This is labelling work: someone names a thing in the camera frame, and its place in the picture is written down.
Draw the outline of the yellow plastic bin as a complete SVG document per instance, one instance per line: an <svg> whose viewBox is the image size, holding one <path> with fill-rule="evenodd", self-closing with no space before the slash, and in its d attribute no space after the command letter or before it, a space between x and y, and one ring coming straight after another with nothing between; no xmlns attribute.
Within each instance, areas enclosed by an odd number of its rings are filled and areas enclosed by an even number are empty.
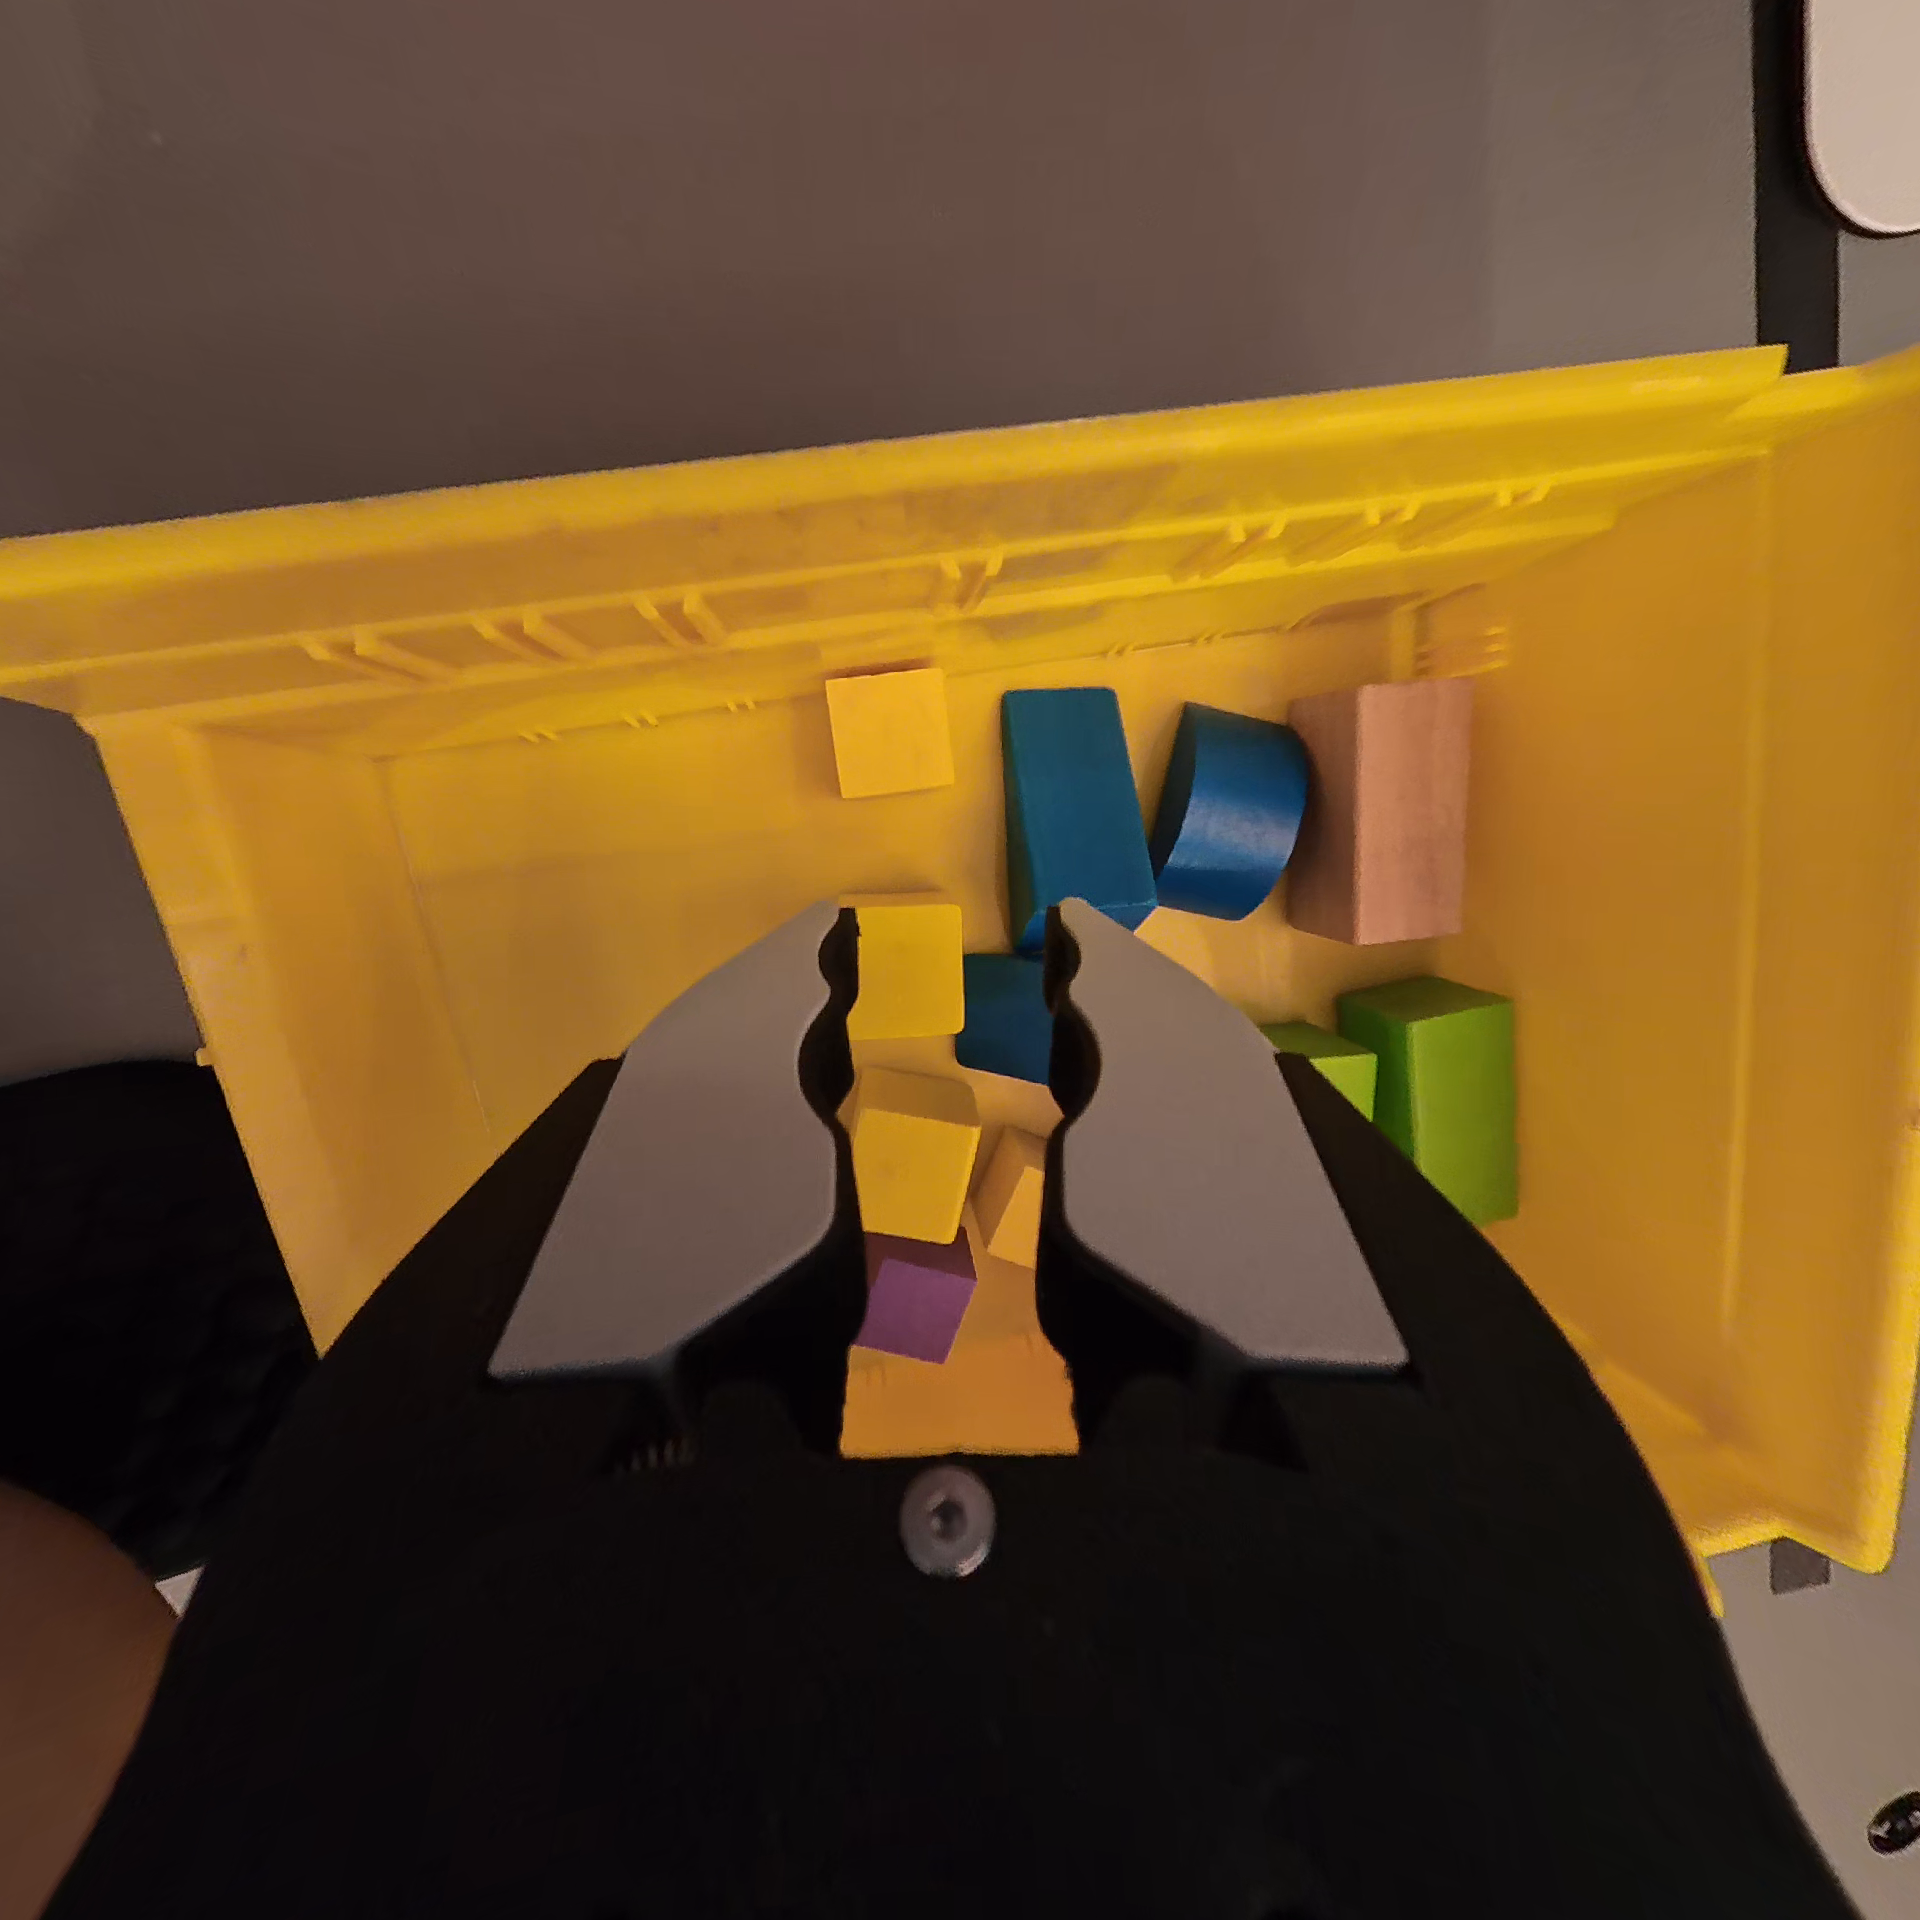
<svg viewBox="0 0 1920 1920"><path fill-rule="evenodd" d="M823 684L945 672L844 803ZM1159 912L1262 1022L1519 1008L1492 1230L1699 1557L1899 1541L1917 1372L1917 352L1782 350L2 541L329 1344L591 1061L813 898L1001 948L999 700L1471 678L1464 929Z"/></svg>

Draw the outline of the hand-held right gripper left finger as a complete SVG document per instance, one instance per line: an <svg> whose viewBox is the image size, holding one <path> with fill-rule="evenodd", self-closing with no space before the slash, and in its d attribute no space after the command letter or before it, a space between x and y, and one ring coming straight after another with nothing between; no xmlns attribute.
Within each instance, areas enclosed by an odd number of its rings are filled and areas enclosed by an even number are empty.
<svg viewBox="0 0 1920 1920"><path fill-rule="evenodd" d="M839 1109L859 924L817 901L671 1000L622 1053L496 1338L496 1384L642 1384L659 1433L732 1385L837 1442L867 1314Z"/></svg>

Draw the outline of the natural wooden rectangular block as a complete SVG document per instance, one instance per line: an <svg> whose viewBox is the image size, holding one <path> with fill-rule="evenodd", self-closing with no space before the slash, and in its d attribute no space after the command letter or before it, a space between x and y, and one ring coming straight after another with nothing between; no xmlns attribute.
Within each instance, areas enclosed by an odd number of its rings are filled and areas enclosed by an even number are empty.
<svg viewBox="0 0 1920 1920"><path fill-rule="evenodd" d="M1413 678L1298 698L1311 764L1285 921L1341 945L1464 929L1471 678Z"/></svg>

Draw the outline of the person's right forearm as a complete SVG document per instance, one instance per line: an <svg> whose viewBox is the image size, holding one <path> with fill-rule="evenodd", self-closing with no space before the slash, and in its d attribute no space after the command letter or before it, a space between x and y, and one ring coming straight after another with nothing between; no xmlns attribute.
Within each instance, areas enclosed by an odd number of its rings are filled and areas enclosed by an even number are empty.
<svg viewBox="0 0 1920 1920"><path fill-rule="evenodd" d="M151 1711L176 1613L106 1534L2 1485L2 1916L39 1916Z"/></svg>

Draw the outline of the blue wooden half cylinder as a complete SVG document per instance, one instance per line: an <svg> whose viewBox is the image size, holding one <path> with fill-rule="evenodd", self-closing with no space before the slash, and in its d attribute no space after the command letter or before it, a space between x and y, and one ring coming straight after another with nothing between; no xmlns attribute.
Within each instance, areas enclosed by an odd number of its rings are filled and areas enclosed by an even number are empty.
<svg viewBox="0 0 1920 1920"><path fill-rule="evenodd" d="M1159 904L1252 917L1296 856L1306 793L1311 762L1290 725L1184 704L1147 838Z"/></svg>

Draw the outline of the yellow wooden cube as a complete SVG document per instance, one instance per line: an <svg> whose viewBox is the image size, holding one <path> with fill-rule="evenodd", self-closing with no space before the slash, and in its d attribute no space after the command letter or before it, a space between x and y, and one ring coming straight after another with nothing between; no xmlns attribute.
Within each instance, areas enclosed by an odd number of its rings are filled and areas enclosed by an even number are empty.
<svg viewBox="0 0 1920 1920"><path fill-rule="evenodd" d="M823 693L837 790L844 803L898 800L956 784L938 668L837 677Z"/></svg>
<svg viewBox="0 0 1920 1920"><path fill-rule="evenodd" d="M844 1109L861 1225L870 1235L950 1246L980 1146L980 1106L966 1078L859 1069Z"/></svg>
<svg viewBox="0 0 1920 1920"><path fill-rule="evenodd" d="M1044 1219L1045 1138L1005 1126L971 1197L973 1252L1034 1270Z"/></svg>
<svg viewBox="0 0 1920 1920"><path fill-rule="evenodd" d="M859 993L849 1039L938 1039L966 1029L966 914L942 893L849 893Z"/></svg>

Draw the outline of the purple wooden cube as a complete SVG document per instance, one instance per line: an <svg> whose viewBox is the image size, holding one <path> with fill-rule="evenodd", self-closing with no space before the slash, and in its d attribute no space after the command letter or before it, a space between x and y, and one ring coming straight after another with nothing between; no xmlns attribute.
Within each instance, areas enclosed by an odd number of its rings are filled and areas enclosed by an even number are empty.
<svg viewBox="0 0 1920 1920"><path fill-rule="evenodd" d="M854 1348L945 1365L973 1301L971 1237L950 1241L865 1231L867 1312Z"/></svg>

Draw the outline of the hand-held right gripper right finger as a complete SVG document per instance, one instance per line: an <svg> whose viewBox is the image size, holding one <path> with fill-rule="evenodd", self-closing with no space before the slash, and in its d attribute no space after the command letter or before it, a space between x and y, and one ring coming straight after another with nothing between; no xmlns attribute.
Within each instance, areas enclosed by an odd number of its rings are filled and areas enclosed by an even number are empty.
<svg viewBox="0 0 1920 1920"><path fill-rule="evenodd" d="M1088 898L1044 924L1053 1008L1039 1326L1078 1448L1260 1433L1282 1376L1408 1344L1254 1022Z"/></svg>

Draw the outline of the green rectangular wooden block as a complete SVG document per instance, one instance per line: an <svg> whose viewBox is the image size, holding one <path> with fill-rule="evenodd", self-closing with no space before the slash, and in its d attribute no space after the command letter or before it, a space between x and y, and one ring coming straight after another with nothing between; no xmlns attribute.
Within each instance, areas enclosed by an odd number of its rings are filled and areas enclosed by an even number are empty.
<svg viewBox="0 0 1920 1920"><path fill-rule="evenodd" d="M1378 1056L1312 1022L1262 1022L1262 1039L1280 1056L1306 1058L1344 1101L1373 1122L1378 1091Z"/></svg>
<svg viewBox="0 0 1920 1920"><path fill-rule="evenodd" d="M1376 1128L1475 1225L1519 1216L1519 1008L1433 974L1336 1000L1336 1029L1370 1051Z"/></svg>

